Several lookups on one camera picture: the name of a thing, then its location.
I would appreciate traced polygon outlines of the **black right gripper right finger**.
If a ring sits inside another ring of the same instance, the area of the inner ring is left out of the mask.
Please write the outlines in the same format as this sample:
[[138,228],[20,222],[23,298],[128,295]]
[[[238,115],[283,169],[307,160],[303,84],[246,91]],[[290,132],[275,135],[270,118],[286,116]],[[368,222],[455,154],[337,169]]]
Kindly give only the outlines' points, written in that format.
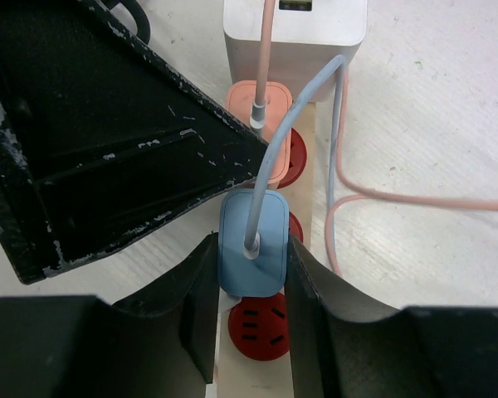
[[297,397],[498,397],[498,308],[393,308],[287,248]]

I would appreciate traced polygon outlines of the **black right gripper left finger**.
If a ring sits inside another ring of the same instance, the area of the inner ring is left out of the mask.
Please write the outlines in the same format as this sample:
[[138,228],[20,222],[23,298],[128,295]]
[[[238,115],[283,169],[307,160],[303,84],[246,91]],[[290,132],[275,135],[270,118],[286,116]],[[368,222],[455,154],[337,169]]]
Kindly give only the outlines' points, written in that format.
[[0,298],[0,397],[202,397],[212,382],[217,234],[116,303]]

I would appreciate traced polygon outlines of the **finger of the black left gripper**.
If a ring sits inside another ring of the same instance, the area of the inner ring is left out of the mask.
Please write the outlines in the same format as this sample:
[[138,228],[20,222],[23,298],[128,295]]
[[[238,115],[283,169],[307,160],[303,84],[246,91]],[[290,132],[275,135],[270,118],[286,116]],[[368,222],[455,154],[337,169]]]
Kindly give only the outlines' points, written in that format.
[[0,1],[0,244],[24,284],[251,181],[266,143],[100,1]]

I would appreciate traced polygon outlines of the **blue USB charger cube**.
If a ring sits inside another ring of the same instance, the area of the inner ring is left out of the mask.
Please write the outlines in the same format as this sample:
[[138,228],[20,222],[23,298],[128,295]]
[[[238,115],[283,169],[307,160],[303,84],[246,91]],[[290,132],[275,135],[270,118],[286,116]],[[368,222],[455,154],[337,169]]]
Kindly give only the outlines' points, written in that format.
[[286,281],[289,206],[267,190],[253,243],[246,243],[252,189],[236,189],[222,201],[218,237],[218,278],[222,289],[238,297],[266,298]]

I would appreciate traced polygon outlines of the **pink USB charger cube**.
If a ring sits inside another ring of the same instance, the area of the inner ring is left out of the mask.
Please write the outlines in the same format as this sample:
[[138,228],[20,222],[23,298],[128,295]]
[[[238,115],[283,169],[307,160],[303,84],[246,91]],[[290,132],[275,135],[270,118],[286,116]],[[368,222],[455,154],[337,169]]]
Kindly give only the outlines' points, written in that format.
[[[241,80],[232,85],[227,92],[227,110],[240,119],[245,125],[250,125],[250,114],[256,93],[254,80]],[[292,105],[292,96],[289,89],[278,82],[266,84],[266,126],[262,137],[270,142],[276,129]],[[281,180],[286,176],[291,156],[291,131],[286,135],[281,149],[276,157],[276,162],[271,172],[268,188],[278,188]]]

